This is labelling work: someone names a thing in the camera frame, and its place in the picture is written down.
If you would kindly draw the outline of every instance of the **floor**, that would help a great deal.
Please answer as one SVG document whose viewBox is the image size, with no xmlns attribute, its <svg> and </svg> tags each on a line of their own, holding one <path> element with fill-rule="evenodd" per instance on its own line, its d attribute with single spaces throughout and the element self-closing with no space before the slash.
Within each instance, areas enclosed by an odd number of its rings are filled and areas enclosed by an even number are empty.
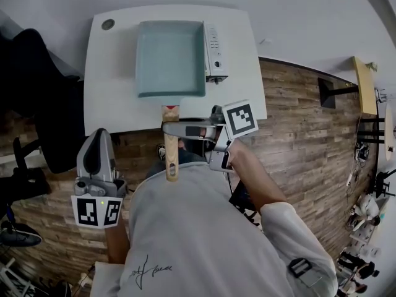
<svg viewBox="0 0 396 297">
<path fill-rule="evenodd" d="M 364 168 L 356 167 L 359 179 L 353 180 L 350 188 L 345 186 L 360 116 L 359 99 L 354 93 L 342 95 L 336 99 L 337 109 L 321 108 L 317 86 L 320 75 L 272 62 L 262 61 L 260 66 L 268 119 L 260 120 L 260 129 L 243 140 L 327 252 L 336 258 L 350 241 L 344 229 L 347 211 L 368 188 L 376 160 L 376 145 L 371 144 Z M 332 81 L 335 88 L 345 87 L 343 82 Z M 35 139 L 34 124 L 13 112 L 3 113 L 0 156 L 12 153 L 12 140 L 17 136 L 22 144 Z M 155 147 L 163 137 L 159 130 L 152 130 L 121 134 L 119 138 L 120 145 L 114 147 L 116 163 L 129 188 L 134 189 L 156 160 Z M 45 163 L 39 156 L 29 159 L 28 165 Z M 13 167 L 15 163 L 0 165 L 0 176 L 10 176 Z M 44 241 L 31 248 L 0 247 L 0 260 L 15 257 L 20 272 L 35 281 L 38 277 L 45 281 L 66 278 L 75 283 L 96 260 L 106 261 L 104 232 L 79 228 L 74 223 L 70 196 L 75 170 L 63 174 L 44 171 L 52 193 L 12 206 L 18 221 L 36 229 Z M 130 197 L 124 202 L 124 219 Z"/>
</svg>

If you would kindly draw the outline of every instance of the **circular hole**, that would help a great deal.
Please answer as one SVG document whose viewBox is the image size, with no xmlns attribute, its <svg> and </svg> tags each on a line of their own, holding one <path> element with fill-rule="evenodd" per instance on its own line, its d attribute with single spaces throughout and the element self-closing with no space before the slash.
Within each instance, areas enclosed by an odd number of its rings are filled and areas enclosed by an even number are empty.
<svg viewBox="0 0 396 297">
<path fill-rule="evenodd" d="M 103 30 L 107 31 L 114 27 L 115 21 L 113 19 L 108 19 L 101 24 Z"/>
</svg>

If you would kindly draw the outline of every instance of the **light blue tray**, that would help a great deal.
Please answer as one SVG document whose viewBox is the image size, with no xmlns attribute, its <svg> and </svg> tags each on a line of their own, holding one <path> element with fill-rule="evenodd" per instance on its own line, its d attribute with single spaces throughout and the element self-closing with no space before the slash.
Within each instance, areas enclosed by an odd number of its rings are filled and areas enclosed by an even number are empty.
<svg viewBox="0 0 396 297">
<path fill-rule="evenodd" d="M 203 22 L 146 21 L 139 24 L 136 86 L 139 98 L 205 96 Z"/>
</svg>

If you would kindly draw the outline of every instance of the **black stand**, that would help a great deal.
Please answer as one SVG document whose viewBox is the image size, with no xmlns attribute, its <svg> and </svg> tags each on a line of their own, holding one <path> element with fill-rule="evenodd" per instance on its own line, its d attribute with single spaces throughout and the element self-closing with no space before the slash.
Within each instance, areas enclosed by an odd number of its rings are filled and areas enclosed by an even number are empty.
<svg viewBox="0 0 396 297">
<path fill-rule="evenodd" d="M 358 131 L 359 136 L 384 136 L 384 130 L 377 130 L 377 131 Z"/>
<path fill-rule="evenodd" d="M 360 119 L 360 123 L 385 122 L 385 118 Z"/>
<path fill-rule="evenodd" d="M 377 144 L 384 144 L 384 140 L 377 140 L 377 139 L 359 139 L 360 142 L 365 142 L 365 143 L 377 143 Z"/>
<path fill-rule="evenodd" d="M 387 179 L 390 175 L 396 173 L 396 170 L 391 171 L 390 173 L 387 171 L 386 173 L 380 172 L 377 174 L 376 184 L 374 186 L 374 191 L 376 192 L 376 197 L 378 198 L 381 194 L 393 196 L 395 194 L 389 193 L 389 185 L 390 183 L 385 183 L 384 180 Z"/>
<path fill-rule="evenodd" d="M 30 142 L 22 147 L 20 146 L 19 138 L 16 137 L 12 143 L 12 147 L 14 148 L 15 160 L 18 167 L 21 170 L 27 170 L 25 157 L 40 147 L 40 141 L 34 140 L 33 142 Z"/>
<path fill-rule="evenodd" d="M 358 86 L 352 86 L 342 89 L 335 89 L 332 82 L 318 78 L 319 94 L 321 96 L 321 106 L 324 108 L 335 109 L 335 97 L 337 95 L 344 95 L 346 93 L 359 92 Z"/>
</svg>

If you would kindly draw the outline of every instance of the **wooden handle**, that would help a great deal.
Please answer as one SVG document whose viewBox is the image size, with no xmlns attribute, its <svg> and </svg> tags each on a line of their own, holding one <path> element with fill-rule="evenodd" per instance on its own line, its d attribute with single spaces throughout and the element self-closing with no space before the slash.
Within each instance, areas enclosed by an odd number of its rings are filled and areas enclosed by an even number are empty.
<svg viewBox="0 0 396 297">
<path fill-rule="evenodd" d="M 162 122 L 179 121 L 179 106 L 162 106 Z M 166 179 L 179 179 L 179 148 L 178 137 L 163 135 L 165 141 Z"/>
</svg>

